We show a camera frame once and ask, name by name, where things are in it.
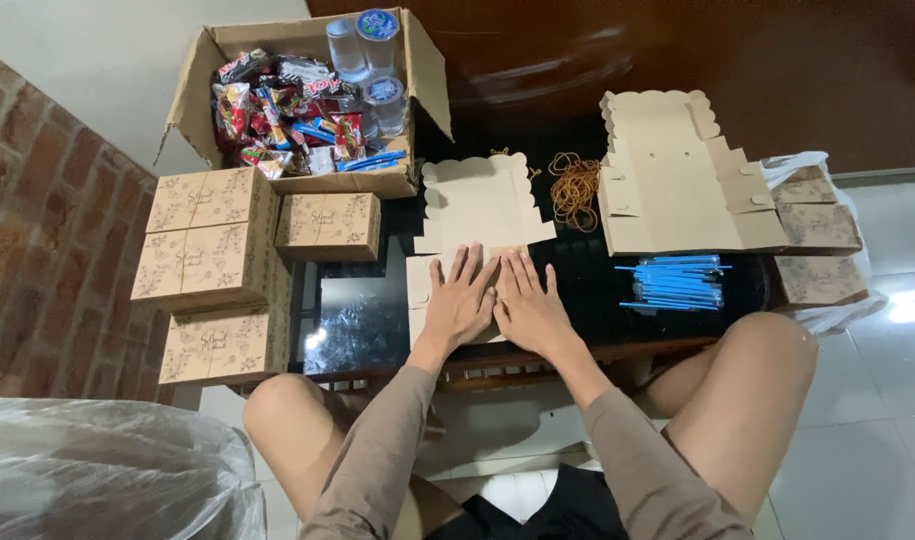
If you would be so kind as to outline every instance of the black table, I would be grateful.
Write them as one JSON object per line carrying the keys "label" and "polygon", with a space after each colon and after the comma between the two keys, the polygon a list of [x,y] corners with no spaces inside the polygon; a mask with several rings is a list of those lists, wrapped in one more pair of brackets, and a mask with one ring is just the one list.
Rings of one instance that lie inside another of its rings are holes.
{"label": "black table", "polygon": [[[455,129],[458,143],[447,141],[427,126],[428,121],[419,115],[415,152],[428,162],[486,157],[491,149],[509,147],[511,153],[527,155],[530,167],[547,169],[557,152],[576,152],[584,159],[600,159],[606,152],[606,133],[598,116],[570,125],[489,129],[487,133]],[[543,173],[533,181],[532,193],[544,220],[553,215],[548,190],[554,180]],[[403,365],[410,350],[404,258],[415,254],[413,239],[423,234],[424,206],[423,190],[417,197],[381,203],[377,262],[307,264],[304,301],[296,300],[292,310],[288,371],[324,383],[390,376]],[[722,256],[723,263],[734,268],[723,278],[724,307],[718,312],[667,310],[644,316],[618,307],[619,302],[633,300],[632,279],[629,272],[613,267],[633,266],[638,258],[608,257],[600,227],[585,234],[556,226],[557,238],[530,245],[530,254],[539,269],[554,265],[571,324],[599,361],[713,343],[734,321],[766,304],[766,255],[737,253]],[[303,272],[298,270],[295,276],[299,279]],[[444,371],[539,361],[509,342],[491,343],[458,349]]]}

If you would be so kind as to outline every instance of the sealed water cup lid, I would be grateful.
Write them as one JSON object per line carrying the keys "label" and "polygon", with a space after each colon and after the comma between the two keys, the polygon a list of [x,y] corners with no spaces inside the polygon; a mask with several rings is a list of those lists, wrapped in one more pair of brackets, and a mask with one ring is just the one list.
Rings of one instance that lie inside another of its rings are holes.
{"label": "sealed water cup lid", "polygon": [[357,18],[357,33],[372,42],[386,42],[400,30],[397,18],[389,11],[371,9]]}
{"label": "sealed water cup lid", "polygon": [[371,105],[384,105],[397,101],[403,94],[403,84],[393,77],[378,77],[364,88],[364,101]]}
{"label": "sealed water cup lid", "polygon": [[351,22],[347,19],[335,20],[328,23],[328,36],[342,38],[351,32]]}

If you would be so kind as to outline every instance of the brown sleeve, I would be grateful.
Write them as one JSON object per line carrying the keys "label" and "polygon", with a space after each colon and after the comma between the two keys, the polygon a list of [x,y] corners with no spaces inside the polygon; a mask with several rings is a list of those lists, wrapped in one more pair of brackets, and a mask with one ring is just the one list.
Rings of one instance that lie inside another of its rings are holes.
{"label": "brown sleeve", "polygon": [[632,539],[753,538],[619,389],[587,407],[584,427]]}
{"label": "brown sleeve", "polygon": [[401,513],[435,380],[404,366],[371,401],[337,453],[303,540],[387,540]]}

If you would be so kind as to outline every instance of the clear plastic sheet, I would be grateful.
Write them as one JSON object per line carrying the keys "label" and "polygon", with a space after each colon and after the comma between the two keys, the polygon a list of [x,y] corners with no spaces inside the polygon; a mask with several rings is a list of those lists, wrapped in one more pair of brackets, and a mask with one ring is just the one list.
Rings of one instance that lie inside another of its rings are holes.
{"label": "clear plastic sheet", "polygon": [[[790,178],[790,175],[794,174],[797,169],[814,165],[820,167],[824,177],[827,178],[828,182],[831,182],[837,201],[848,207],[851,215],[854,216],[854,221],[857,222],[858,208],[854,205],[854,201],[847,193],[837,189],[837,186],[834,186],[831,181],[831,175],[827,170],[826,152],[801,152],[791,156],[779,155],[761,160],[763,177],[767,180],[767,187],[770,190],[774,190],[783,181]],[[856,301],[853,304],[848,303],[846,306],[810,307],[806,310],[800,309],[789,313],[794,317],[794,320],[815,336],[821,337],[826,334],[841,333],[851,322],[875,313],[887,305],[887,297],[870,288],[871,259],[867,254],[867,245],[864,244],[864,249],[851,255],[851,258],[858,265],[860,272],[864,276],[864,281],[867,283],[867,298]]]}
{"label": "clear plastic sheet", "polygon": [[262,539],[246,436],[131,400],[0,398],[0,539]]}

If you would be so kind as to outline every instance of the leg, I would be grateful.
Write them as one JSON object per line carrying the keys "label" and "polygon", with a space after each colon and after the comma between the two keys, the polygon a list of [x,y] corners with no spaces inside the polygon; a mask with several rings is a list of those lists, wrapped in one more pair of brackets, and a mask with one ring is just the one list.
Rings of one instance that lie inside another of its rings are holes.
{"label": "leg", "polygon": [[[313,514],[344,436],[368,402],[325,391],[299,374],[266,380],[247,400],[244,428],[302,521]],[[430,482],[412,476],[410,486],[395,538],[422,538],[463,513]]]}
{"label": "leg", "polygon": [[816,341],[800,325],[754,313],[636,401],[652,416],[670,417],[668,441],[751,524],[787,452],[816,361]]}

